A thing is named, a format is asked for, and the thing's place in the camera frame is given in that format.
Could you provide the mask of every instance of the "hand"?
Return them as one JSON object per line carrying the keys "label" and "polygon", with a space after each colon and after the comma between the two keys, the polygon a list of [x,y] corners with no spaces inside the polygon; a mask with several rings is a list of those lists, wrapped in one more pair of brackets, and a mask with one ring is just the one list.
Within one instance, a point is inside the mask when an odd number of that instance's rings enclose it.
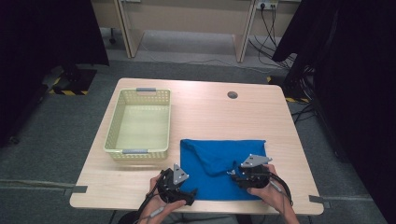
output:
{"label": "hand", "polygon": [[[277,175],[274,165],[266,164],[266,166],[271,173]],[[275,208],[282,216],[284,216],[286,223],[299,223],[297,216],[295,216],[294,210],[291,207],[289,199],[284,195],[285,189],[282,185],[276,182],[274,179],[270,178],[282,192],[277,191],[277,189],[269,183],[263,189],[249,188],[247,192],[252,195],[259,196],[262,198],[262,202]]]}
{"label": "hand", "polygon": [[[149,192],[155,187],[158,179],[161,175],[157,175],[152,177],[149,182]],[[169,214],[172,213],[175,209],[178,209],[186,204],[186,201],[181,200],[174,203],[165,203],[160,195],[158,195],[158,190],[155,189],[154,197],[148,202],[145,209],[143,210],[142,214],[140,215],[140,222],[138,223],[161,223]],[[154,217],[149,217],[154,211],[158,210],[159,208],[163,207],[163,211]]]}

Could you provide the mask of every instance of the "power strip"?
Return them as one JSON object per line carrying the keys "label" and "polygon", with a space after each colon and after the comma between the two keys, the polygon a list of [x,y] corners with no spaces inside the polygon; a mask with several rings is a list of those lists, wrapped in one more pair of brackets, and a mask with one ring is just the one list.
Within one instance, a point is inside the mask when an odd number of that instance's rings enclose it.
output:
{"label": "power strip", "polygon": [[262,4],[265,4],[264,10],[277,9],[278,0],[258,0],[256,8],[262,10]]}

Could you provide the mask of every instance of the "blue cloth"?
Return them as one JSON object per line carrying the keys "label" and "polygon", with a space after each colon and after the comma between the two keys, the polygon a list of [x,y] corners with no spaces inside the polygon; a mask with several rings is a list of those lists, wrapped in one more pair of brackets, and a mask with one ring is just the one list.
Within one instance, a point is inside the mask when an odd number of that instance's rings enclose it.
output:
{"label": "blue cloth", "polygon": [[240,189],[228,171],[250,155],[265,155],[265,140],[190,140],[180,141],[180,167],[190,177],[181,190],[197,188],[196,200],[258,200]]}

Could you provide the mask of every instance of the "light green basket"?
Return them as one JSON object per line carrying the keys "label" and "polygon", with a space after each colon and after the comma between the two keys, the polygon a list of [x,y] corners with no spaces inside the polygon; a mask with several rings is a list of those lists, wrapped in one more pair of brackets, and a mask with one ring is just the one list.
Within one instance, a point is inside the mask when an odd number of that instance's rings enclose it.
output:
{"label": "light green basket", "polygon": [[105,152],[114,160],[167,157],[170,90],[122,89],[107,133]]}

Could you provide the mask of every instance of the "table top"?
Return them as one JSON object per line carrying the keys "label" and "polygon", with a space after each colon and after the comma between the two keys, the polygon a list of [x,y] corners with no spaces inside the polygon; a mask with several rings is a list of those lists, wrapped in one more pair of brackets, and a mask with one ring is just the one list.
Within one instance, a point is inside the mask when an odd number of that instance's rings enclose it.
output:
{"label": "table top", "polygon": [[[104,152],[106,134],[124,88],[171,90],[168,158],[155,162],[116,162]],[[228,96],[230,91],[237,98]],[[180,140],[266,140],[265,150],[278,175],[288,184],[297,215],[319,215],[321,203],[309,195],[318,189],[308,166],[282,90],[278,86],[122,78],[113,92],[70,204],[76,208],[137,210],[149,192],[149,180],[162,169],[180,164]],[[199,201],[178,212],[277,214],[261,201]]]}

